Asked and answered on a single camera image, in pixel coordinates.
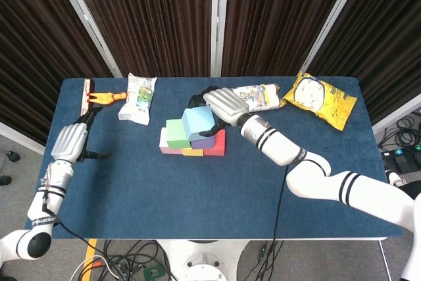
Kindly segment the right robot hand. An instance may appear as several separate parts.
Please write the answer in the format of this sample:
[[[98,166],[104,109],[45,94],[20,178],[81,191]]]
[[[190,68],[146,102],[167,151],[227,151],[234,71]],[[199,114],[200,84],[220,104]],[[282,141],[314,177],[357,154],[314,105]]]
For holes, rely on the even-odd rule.
[[[200,136],[204,137],[211,137],[227,126],[238,126],[239,118],[249,114],[248,104],[230,88],[209,86],[201,93],[193,95],[188,103],[189,108],[201,105],[209,106],[218,118],[210,130],[199,133]]]

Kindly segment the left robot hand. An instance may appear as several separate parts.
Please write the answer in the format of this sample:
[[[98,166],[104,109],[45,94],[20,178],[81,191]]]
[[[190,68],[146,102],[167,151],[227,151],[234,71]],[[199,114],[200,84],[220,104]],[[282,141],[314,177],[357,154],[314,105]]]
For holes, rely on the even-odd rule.
[[[96,115],[102,110],[103,107],[94,107],[73,124],[62,128],[51,151],[51,156],[55,161],[61,160],[74,164],[85,159],[106,159],[111,155],[86,149],[91,126]]]

